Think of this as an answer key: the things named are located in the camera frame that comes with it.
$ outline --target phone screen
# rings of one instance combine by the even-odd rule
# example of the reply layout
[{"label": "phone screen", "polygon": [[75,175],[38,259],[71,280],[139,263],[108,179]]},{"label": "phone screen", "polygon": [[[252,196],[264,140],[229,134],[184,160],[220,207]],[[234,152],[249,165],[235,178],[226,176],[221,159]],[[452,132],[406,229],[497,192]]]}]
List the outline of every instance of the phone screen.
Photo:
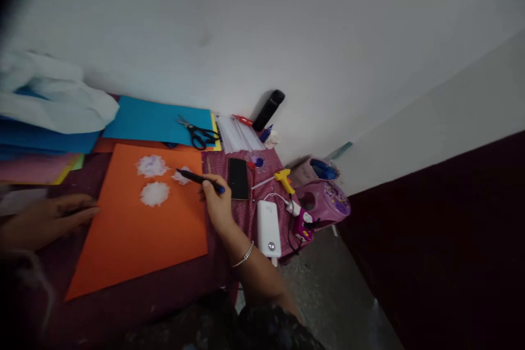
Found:
[{"label": "phone screen", "polygon": [[228,168],[228,186],[233,200],[249,200],[248,167],[246,161],[230,159]]}]

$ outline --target maroon wall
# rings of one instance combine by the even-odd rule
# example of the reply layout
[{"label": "maroon wall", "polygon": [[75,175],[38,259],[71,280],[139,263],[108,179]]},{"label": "maroon wall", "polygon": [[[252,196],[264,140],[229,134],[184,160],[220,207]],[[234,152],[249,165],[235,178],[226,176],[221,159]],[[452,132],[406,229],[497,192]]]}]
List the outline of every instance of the maroon wall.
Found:
[{"label": "maroon wall", "polygon": [[339,230],[406,350],[501,348],[521,332],[525,132],[350,202]]}]

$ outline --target yellow glue gun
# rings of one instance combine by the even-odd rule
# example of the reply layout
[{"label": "yellow glue gun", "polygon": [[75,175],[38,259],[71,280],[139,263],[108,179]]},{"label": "yellow glue gun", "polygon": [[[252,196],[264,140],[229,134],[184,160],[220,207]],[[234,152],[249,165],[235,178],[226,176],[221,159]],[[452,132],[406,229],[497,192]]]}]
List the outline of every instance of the yellow glue gun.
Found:
[{"label": "yellow glue gun", "polygon": [[288,175],[290,175],[290,169],[289,168],[286,168],[282,171],[279,171],[279,172],[276,172],[275,174],[273,174],[273,176],[275,177],[275,180],[278,180],[280,181],[282,184],[283,184],[283,187],[284,189],[286,190],[286,192],[288,194],[295,194],[295,190],[292,189],[290,183],[290,179],[288,179]]}]

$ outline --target blue bottle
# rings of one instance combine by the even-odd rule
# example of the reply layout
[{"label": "blue bottle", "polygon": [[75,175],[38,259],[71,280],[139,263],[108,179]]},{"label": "blue bottle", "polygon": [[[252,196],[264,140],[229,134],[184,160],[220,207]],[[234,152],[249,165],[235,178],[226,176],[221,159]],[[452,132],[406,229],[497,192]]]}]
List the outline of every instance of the blue bottle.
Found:
[{"label": "blue bottle", "polygon": [[265,131],[262,132],[261,136],[259,137],[262,143],[264,143],[270,136],[270,133],[272,132],[272,127],[273,125],[271,125]]}]

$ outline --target cotton ball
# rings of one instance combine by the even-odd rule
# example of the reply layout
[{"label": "cotton ball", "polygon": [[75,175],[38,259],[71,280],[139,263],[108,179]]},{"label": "cotton ball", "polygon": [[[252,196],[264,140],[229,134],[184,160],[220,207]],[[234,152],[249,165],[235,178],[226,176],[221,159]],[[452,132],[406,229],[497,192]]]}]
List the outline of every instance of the cotton ball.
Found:
[{"label": "cotton ball", "polygon": [[[182,167],[181,170],[189,171],[190,169],[188,167]],[[172,178],[178,180],[182,186],[191,182],[188,178],[184,178],[182,174],[177,171],[175,171],[175,175],[173,175]]]},{"label": "cotton ball", "polygon": [[164,175],[170,168],[161,156],[151,155],[142,157],[137,165],[137,174],[144,175],[145,178]]},{"label": "cotton ball", "polygon": [[167,200],[170,187],[163,182],[148,183],[141,191],[141,201],[143,204],[154,207],[160,206]]}]

